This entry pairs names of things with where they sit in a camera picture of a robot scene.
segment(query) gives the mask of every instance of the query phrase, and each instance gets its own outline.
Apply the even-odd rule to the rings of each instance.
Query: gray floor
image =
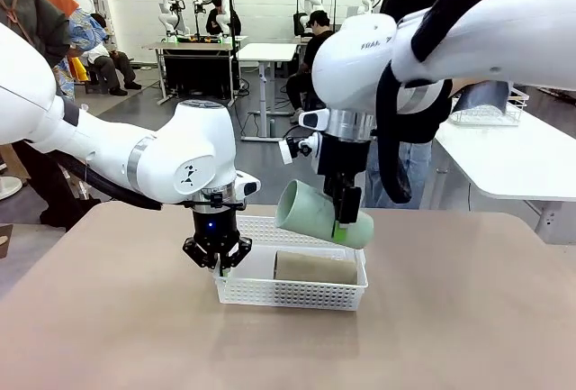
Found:
[[[127,98],[115,98],[108,95],[84,95],[77,92],[77,103],[88,104],[90,112],[106,121],[127,122],[141,127],[156,130],[162,127],[173,115],[178,100],[171,100],[162,106],[157,106],[161,98],[158,88],[157,71],[138,72],[139,81],[150,87],[140,92],[130,92]],[[321,186],[322,179],[313,174],[308,159],[299,158],[293,164],[285,166],[276,144],[248,143],[239,140],[241,125],[244,132],[254,135],[257,124],[252,117],[248,118],[249,110],[259,107],[259,80],[257,73],[243,73],[243,77],[251,87],[249,96],[240,98],[236,109],[230,110],[234,130],[237,136],[237,169],[246,171],[262,181],[262,191],[250,198],[252,204],[277,204],[284,187],[294,178],[298,178],[312,186]],[[280,92],[285,80],[278,79],[276,83],[276,102],[286,105],[285,95]],[[531,100],[528,111],[549,122],[554,127],[576,138],[576,108],[570,104],[555,101],[551,96],[544,95],[536,89],[528,89]],[[287,118],[276,119],[278,134],[284,134],[290,129]],[[496,201],[483,197],[472,189],[471,207],[474,211],[496,211],[515,214],[530,225],[536,225],[537,216],[523,203]],[[25,187],[17,195],[0,202],[0,223],[29,223],[32,225],[18,226],[14,231],[13,242],[7,259],[0,261],[0,297],[5,294],[15,282],[49,250],[63,235],[62,231],[52,230],[39,225],[39,215],[46,208],[45,203],[31,190]],[[458,172],[453,172],[447,179],[446,195],[442,208],[468,211],[468,183]],[[573,225],[573,212],[566,212],[568,220],[564,223]],[[567,240],[559,239],[564,244],[570,239],[576,239],[576,232],[565,234]],[[557,248],[559,253],[569,256],[576,263],[576,248]]]

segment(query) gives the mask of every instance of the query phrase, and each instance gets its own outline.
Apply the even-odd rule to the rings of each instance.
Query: black trousers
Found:
[[[288,78],[286,94],[290,99],[294,111],[302,108],[301,94],[311,91],[312,89],[314,89],[314,86],[312,85],[311,73],[301,73]]]
[[[118,80],[118,75],[116,75],[117,69],[124,75],[124,84],[134,82],[134,79],[136,79],[136,74],[132,69],[128,56],[120,51],[117,51],[117,54],[114,58],[98,57],[93,64],[106,79],[109,90],[120,88],[120,81]]]
[[[28,184],[48,203],[49,210],[58,215],[66,229],[72,228],[85,212],[72,194],[58,163],[24,141],[15,142],[12,147],[30,175]]]

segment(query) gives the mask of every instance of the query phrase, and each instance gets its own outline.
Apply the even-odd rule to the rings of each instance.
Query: white wire rack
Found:
[[[484,105],[453,113],[449,120],[462,126],[518,126],[529,99],[529,95],[512,88],[505,113],[502,113],[496,106]],[[453,106],[457,102],[458,97],[455,97]]]
[[[252,251],[225,277],[214,272],[220,302],[258,306],[301,307],[355,311],[368,287],[365,254],[278,230],[272,217],[239,216],[238,229],[253,241]],[[275,280],[275,256],[279,250],[356,263],[356,285]]]

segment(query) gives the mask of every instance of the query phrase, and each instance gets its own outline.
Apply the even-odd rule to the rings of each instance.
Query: brown table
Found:
[[[576,275],[523,222],[372,214],[370,287],[342,313],[221,305],[181,251],[189,211],[100,205],[0,303],[0,388],[576,386]]]

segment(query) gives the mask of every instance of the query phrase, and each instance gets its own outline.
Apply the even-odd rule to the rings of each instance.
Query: beige cup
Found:
[[[335,220],[331,199],[320,190],[298,180],[293,180],[286,187],[276,210],[276,227],[282,230],[341,244],[351,249],[363,249],[372,241],[374,221],[368,214],[360,212],[356,223],[336,231]]]

